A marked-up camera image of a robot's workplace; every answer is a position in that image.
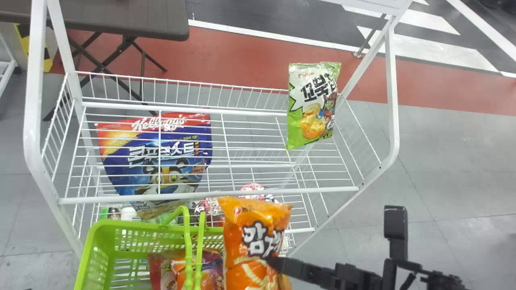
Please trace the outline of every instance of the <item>white wire shopping cart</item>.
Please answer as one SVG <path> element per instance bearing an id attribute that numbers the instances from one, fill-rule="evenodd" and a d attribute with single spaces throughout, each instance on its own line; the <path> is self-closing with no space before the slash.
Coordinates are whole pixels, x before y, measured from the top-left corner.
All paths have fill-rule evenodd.
<path id="1" fill-rule="evenodd" d="M 99 219 L 102 208 L 130 201 L 166 200 L 171 196 L 197 200 L 236 196 L 241 195 L 241 186 L 257 182 L 267 186 L 268 193 L 280 202 L 293 205 L 283 245 L 284 254 L 293 254 L 383 174 L 393 164 L 399 149 L 396 68 L 391 39 L 394 26 L 410 1 L 344 2 L 387 12 L 392 17 L 342 92 L 333 138 L 287 151 L 286 90 L 77 72 L 59 1 L 34 0 L 25 102 L 25 159 L 75 252 L 80 256 L 86 233 Z M 50 127 L 41 139 L 42 57 L 47 8 L 66 74 Z M 380 159 L 346 98 L 383 44 L 390 107 L 390 150 L 385 159 Z M 93 81 L 81 88 L 79 76 Z M 142 98 L 145 105 L 120 92 L 117 85 L 125 82 L 129 86 L 138 86 L 141 80 L 144 81 Z M 67 95 L 71 96 L 70 100 L 59 106 Z M 95 123 L 148 117 L 151 115 L 149 110 L 156 111 L 159 118 L 169 111 L 210 114 L 213 161 L 196 192 L 119 196 L 109 181 L 99 152 Z M 59 173 L 67 175 L 65 188 L 56 185 Z M 327 194 L 350 192 L 353 193 L 351 198 L 343 199 L 338 206 L 328 204 Z"/>

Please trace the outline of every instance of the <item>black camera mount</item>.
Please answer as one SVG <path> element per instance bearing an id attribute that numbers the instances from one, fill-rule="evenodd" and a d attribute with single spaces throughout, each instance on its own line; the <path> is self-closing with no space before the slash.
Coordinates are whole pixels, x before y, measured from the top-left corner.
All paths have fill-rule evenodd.
<path id="1" fill-rule="evenodd" d="M 408 261 L 408 219 L 405 207 L 386 205 L 383 214 L 383 235 L 389 240 L 389 258 L 383 263 L 382 276 L 351 264 L 336 263 L 335 268 L 330 269 L 289 257 L 270 257 L 267 263 L 284 275 L 328 290 L 394 290 L 398 268 L 410 271 L 400 290 L 407 290 L 417 274 L 426 275 L 421 277 L 421 281 L 427 283 L 428 290 L 466 290 L 458 276 L 423 270 L 420 264 Z"/>

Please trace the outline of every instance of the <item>wire basket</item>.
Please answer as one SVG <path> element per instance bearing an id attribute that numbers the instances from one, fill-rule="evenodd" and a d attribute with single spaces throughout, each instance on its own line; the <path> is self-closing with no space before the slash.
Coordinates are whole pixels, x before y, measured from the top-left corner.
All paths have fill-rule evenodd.
<path id="1" fill-rule="evenodd" d="M 167 198 L 199 202 L 205 197 L 271 194 L 278 202 L 293 207 L 282 254 L 296 247 L 295 234 L 314 232 L 335 212 L 335 199 L 325 193 L 341 192 L 342 205 L 347 200 L 344 193 L 357 192 L 359 183 L 380 164 L 346 100 L 338 105 L 332 138 L 286 150 L 286 90 L 86 72 L 77 75 L 89 78 L 90 84 L 82 89 L 80 101 L 68 99 L 70 76 L 65 76 L 42 145 L 42 158 L 50 179 L 59 188 L 58 202 L 70 216 L 73 235 L 79 242 L 84 239 L 84 231 L 99 220 L 103 208 L 130 206 L 138 198 L 166 198 L 165 194 L 117 193 L 102 161 L 98 123 L 161 118 L 167 111 L 209 114 L 211 164 L 196 184 L 196 192 Z M 143 82 L 143 101 L 124 94 L 117 85 L 120 82 L 131 88 Z M 78 108 L 82 111 L 75 117 Z M 247 183 L 262 184 L 268 190 L 239 191 Z"/>

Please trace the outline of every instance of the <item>green snack bag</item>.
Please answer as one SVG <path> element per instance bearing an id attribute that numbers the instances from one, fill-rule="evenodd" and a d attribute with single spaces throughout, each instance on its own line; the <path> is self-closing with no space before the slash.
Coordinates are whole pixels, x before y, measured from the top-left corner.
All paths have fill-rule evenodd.
<path id="1" fill-rule="evenodd" d="M 288 66 L 288 150 L 333 134 L 340 62 Z"/>

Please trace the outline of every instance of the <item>dark tabletop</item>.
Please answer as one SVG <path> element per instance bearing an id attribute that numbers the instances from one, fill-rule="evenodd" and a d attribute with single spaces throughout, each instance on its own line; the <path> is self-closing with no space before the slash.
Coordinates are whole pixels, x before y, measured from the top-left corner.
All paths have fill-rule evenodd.
<path id="1" fill-rule="evenodd" d="M 30 0 L 2 0 L 0 22 L 28 23 Z M 185 0 L 60 0 L 66 28 L 188 39 Z"/>

